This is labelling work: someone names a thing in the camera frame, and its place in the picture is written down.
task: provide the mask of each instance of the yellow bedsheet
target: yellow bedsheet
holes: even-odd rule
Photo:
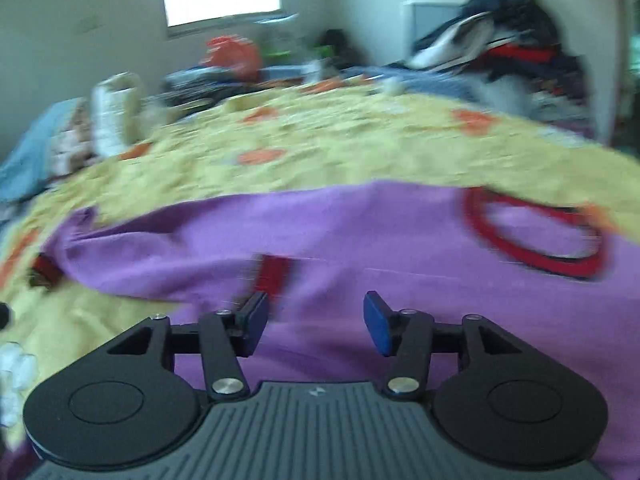
[[[239,96],[156,131],[145,156],[107,160],[41,195],[5,244],[6,255],[30,229],[40,230],[38,242],[20,257],[0,291],[0,300],[14,311],[0,344],[15,341],[34,354],[36,382],[41,382],[151,313],[172,309],[71,282],[50,293],[28,288],[26,271],[40,243],[69,212],[93,204],[99,221],[107,224],[222,194],[380,178],[440,186],[491,184],[540,202],[595,203],[621,232],[640,240],[640,166],[631,158],[594,144],[563,146],[545,135],[548,127],[508,116],[485,124],[486,135],[470,136],[458,113],[468,106],[462,102],[366,92],[356,87],[305,96],[297,89],[278,89]],[[277,117],[243,122],[252,108],[267,103]],[[284,151],[265,164],[237,163],[239,155],[258,149]],[[23,437],[20,422],[8,436],[14,445]]]

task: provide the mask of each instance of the purple garment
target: purple garment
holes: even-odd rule
[[[576,282],[506,261],[468,229],[462,191],[394,182],[239,195],[169,206],[92,231],[96,211],[73,213],[45,251],[72,279],[108,294],[178,301],[173,323],[194,322],[246,286],[255,253],[298,259],[255,355],[260,380],[379,380],[362,299],[460,322],[500,324],[572,368],[604,394],[610,421],[595,461],[616,480],[640,477],[640,247],[612,235],[601,280]],[[576,232],[522,208],[495,211],[523,240],[574,251]],[[430,385],[454,372],[435,356]],[[176,371],[202,387],[200,360]]]

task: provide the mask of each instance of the orange spot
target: orange spot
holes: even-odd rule
[[[153,143],[151,142],[142,142],[140,144],[136,144],[128,152],[121,153],[118,158],[120,160],[138,158],[139,156],[143,156],[146,152],[148,152],[152,145]]]
[[[592,225],[610,233],[620,232],[616,223],[611,219],[611,216],[609,216],[609,213],[603,207],[600,207],[597,204],[587,203],[579,206],[578,209],[586,216],[587,220]]]
[[[37,240],[39,234],[40,231],[33,228],[16,244],[8,258],[4,261],[4,264],[2,264],[2,267],[0,267],[0,288],[4,288],[7,280],[11,276],[12,272],[14,272],[14,267],[18,263],[18,260],[24,251]]]
[[[256,166],[257,164],[266,164],[272,160],[280,158],[286,153],[286,150],[253,150],[238,156],[238,164],[244,166]]]
[[[263,106],[258,108],[254,113],[242,119],[243,123],[255,123],[266,119],[274,119],[278,116],[278,111],[271,106]]]
[[[485,136],[498,120],[492,115],[474,110],[453,110],[453,116],[461,123],[465,123],[462,130],[472,137]]]
[[[346,85],[344,81],[339,77],[332,77],[325,81],[316,83],[315,85],[307,86],[300,89],[303,94],[321,94],[322,92],[328,92],[329,90],[335,90],[337,88],[344,88]]]

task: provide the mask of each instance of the ribbed surface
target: ribbed surface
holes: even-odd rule
[[[417,404],[368,383],[265,383],[250,400],[211,410],[196,435],[153,464],[84,473],[46,464],[33,480],[604,480],[590,464],[514,472],[442,440]]]

